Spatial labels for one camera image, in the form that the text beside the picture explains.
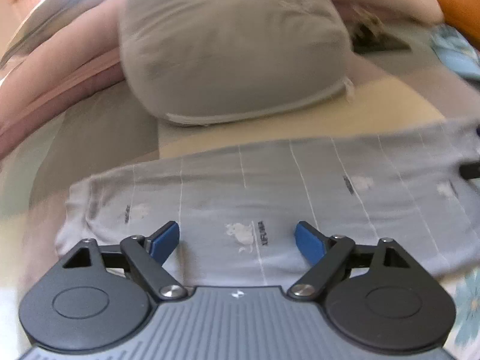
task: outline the blue lever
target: blue lever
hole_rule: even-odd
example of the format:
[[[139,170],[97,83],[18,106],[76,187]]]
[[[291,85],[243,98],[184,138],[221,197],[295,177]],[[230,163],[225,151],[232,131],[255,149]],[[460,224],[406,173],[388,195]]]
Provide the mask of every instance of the blue lever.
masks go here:
[[[327,253],[328,237],[306,221],[295,228],[295,242],[300,253],[314,266]]]
[[[167,260],[180,242],[180,227],[170,221],[145,239],[145,249],[160,265]]]

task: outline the logo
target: logo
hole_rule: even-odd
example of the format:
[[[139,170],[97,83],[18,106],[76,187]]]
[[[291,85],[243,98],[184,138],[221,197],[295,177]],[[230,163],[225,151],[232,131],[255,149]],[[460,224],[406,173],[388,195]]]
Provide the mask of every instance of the logo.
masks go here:
[[[267,246],[268,237],[267,237],[267,232],[265,230],[265,225],[263,224],[263,221],[260,221],[258,223],[258,232],[260,233],[260,242],[262,243],[262,246]]]
[[[345,185],[348,188],[349,192],[351,195],[355,193],[355,190],[353,189],[352,183],[350,182],[350,179],[345,175],[343,176],[343,180],[345,181]]]
[[[235,299],[240,299],[240,298],[243,298],[245,296],[245,292],[243,292],[242,290],[238,289],[236,290],[235,292],[232,292],[231,293],[232,297],[234,297]]]

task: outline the blue floral pattern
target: blue floral pattern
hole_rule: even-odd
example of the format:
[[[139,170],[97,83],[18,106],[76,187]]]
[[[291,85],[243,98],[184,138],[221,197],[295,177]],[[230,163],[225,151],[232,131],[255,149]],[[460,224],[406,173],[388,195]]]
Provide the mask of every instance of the blue floral pattern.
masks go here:
[[[477,338],[480,328],[480,273],[477,270],[457,285],[454,300],[457,306],[454,329],[458,328],[455,345],[466,347]]]

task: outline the metal screw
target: metal screw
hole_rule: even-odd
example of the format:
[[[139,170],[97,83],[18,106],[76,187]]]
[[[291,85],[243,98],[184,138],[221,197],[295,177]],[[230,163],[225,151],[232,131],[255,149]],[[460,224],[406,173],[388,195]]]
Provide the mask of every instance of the metal screw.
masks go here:
[[[315,293],[315,287],[310,284],[296,284],[291,288],[291,292],[296,296],[307,297]]]
[[[186,289],[176,284],[160,288],[160,295],[169,299],[183,298],[186,294]]]

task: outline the black plastic mount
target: black plastic mount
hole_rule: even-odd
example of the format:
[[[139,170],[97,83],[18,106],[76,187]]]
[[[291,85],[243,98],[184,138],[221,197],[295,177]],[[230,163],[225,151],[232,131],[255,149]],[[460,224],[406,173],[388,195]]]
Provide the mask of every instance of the black plastic mount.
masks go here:
[[[315,302],[342,337],[371,352],[411,354],[444,343],[455,320],[453,301],[394,240],[356,245],[341,235],[326,237],[307,222],[299,222],[295,239],[312,268],[287,291],[287,299]],[[190,299],[162,268],[178,244],[175,222],[119,245],[80,241],[21,301],[19,317],[28,337],[68,353],[125,342],[158,305]],[[106,268],[121,268],[125,277]],[[369,270],[350,278],[355,268]]]
[[[477,135],[480,137],[480,125],[477,127]],[[464,180],[480,179],[480,161],[461,164],[459,173]]]
[[[340,333],[368,350],[409,354],[445,342],[455,321],[452,298],[393,239],[382,238],[376,246],[355,245],[340,235],[326,238],[300,222],[296,238],[304,255],[312,243],[299,242],[305,237],[298,233],[316,237],[326,253],[289,289],[289,296],[320,303]],[[346,279],[355,268],[369,270]],[[295,294],[305,286],[311,288],[310,295]]]

